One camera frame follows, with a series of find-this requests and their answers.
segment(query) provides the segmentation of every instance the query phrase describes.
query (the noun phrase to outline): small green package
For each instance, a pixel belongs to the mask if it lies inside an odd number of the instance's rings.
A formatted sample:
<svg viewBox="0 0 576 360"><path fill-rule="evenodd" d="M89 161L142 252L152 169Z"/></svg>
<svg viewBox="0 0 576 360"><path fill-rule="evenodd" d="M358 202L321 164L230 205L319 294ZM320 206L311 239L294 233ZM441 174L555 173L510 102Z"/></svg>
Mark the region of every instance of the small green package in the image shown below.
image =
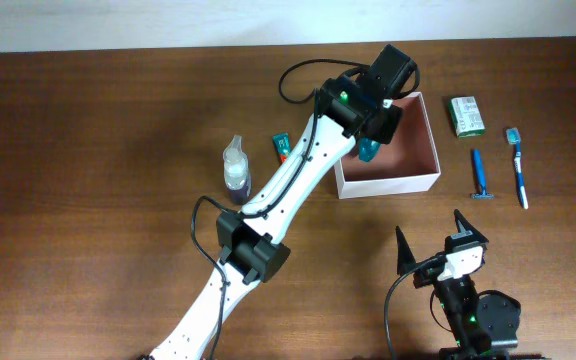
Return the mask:
<svg viewBox="0 0 576 360"><path fill-rule="evenodd" d="M474 96L450 100L450 114L457 137L482 135L486 130Z"/></svg>

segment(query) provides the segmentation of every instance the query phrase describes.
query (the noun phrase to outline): table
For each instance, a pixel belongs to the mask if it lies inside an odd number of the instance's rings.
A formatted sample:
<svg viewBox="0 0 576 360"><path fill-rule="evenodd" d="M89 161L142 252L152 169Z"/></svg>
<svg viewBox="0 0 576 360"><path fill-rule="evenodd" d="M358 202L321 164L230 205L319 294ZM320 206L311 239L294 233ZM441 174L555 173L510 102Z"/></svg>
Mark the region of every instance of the table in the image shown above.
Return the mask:
<svg viewBox="0 0 576 360"><path fill-rule="evenodd" d="M285 266L225 323L218 358L386 357L395 226L426 258L456 232L455 208L490 240L477 289L522 303L518 351L576 358L576 38L395 45L421 68L441 177L426 193L338 200L329 172L284 239ZM158 345L211 271L190 214L202 194L227 203L232 136L258 191L278 167L271 136L295 141L312 111L280 99L281 73L316 57L371 63L383 46L0 54L0 359L131 359ZM286 92L306 95L343 69L300 69ZM476 97L484 136L455 137L445 102L458 95ZM523 139L527 211L507 126ZM493 201L470 199L472 148ZM217 214L198 220L212 254ZM395 292L401 354L454 346L430 292L410 281Z"/></svg>

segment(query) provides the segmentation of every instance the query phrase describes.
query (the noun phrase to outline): toothbrush head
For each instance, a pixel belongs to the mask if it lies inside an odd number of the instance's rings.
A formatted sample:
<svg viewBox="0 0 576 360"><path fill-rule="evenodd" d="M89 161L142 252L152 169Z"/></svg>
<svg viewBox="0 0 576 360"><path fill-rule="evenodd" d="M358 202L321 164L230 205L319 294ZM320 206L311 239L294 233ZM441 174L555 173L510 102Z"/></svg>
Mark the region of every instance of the toothbrush head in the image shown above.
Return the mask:
<svg viewBox="0 0 576 360"><path fill-rule="evenodd" d="M511 128L506 130L506 139L508 139L508 144L514 145L521 142L521 136L519 136L519 130L517 128Z"/></svg>

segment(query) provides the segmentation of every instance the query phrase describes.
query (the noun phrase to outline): box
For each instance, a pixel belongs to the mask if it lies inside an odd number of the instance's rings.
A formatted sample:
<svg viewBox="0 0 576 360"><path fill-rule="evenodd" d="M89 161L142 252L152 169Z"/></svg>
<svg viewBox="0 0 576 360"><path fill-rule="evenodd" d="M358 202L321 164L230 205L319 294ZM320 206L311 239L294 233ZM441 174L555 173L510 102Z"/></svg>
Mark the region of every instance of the box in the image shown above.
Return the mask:
<svg viewBox="0 0 576 360"><path fill-rule="evenodd" d="M441 175L421 93L393 104L404 113L390 144L371 162L359 161L354 150L335 163L340 199L427 191Z"/></svg>

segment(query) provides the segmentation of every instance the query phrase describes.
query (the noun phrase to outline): toothbrush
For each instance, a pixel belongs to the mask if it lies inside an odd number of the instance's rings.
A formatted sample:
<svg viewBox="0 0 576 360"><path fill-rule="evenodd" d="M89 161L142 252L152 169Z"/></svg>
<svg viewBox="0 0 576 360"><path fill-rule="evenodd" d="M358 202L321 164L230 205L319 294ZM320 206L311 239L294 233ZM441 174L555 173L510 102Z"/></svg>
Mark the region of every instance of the toothbrush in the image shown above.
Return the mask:
<svg viewBox="0 0 576 360"><path fill-rule="evenodd" d="M519 199L521 206L528 209L528 198L526 197L526 187L524 186L524 176L521 174L521 136L519 130L512 128L506 130L506 138L510 145L515 145L515 171L517 172L517 184L519 186Z"/></svg>

